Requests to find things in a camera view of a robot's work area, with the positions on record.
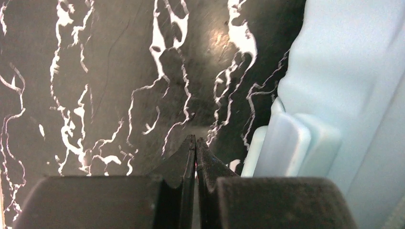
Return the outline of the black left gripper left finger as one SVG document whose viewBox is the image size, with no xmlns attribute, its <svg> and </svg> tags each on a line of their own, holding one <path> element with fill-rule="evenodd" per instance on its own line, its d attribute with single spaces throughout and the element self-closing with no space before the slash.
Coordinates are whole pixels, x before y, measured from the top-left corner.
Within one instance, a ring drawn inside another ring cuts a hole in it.
<svg viewBox="0 0 405 229">
<path fill-rule="evenodd" d="M 196 138 L 146 175 L 45 177 L 15 229 L 190 229 Z"/>
</svg>

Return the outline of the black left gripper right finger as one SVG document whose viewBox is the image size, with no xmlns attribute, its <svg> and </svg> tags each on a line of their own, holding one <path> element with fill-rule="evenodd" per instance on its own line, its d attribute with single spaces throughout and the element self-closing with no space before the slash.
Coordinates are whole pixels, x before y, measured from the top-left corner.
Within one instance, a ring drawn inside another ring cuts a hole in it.
<svg viewBox="0 0 405 229">
<path fill-rule="evenodd" d="M 196 141 L 203 229 L 355 229 L 338 187 L 321 177 L 243 178 Z"/>
</svg>

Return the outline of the light blue suitcase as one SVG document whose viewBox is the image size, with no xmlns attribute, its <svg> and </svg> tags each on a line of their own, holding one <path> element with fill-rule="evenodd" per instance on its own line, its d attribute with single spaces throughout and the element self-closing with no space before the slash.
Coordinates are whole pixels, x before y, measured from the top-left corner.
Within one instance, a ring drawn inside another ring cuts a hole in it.
<svg viewBox="0 0 405 229">
<path fill-rule="evenodd" d="M 326 177 L 358 228 L 404 228 L 404 1 L 307 1 L 252 142 L 243 177 Z"/>
</svg>

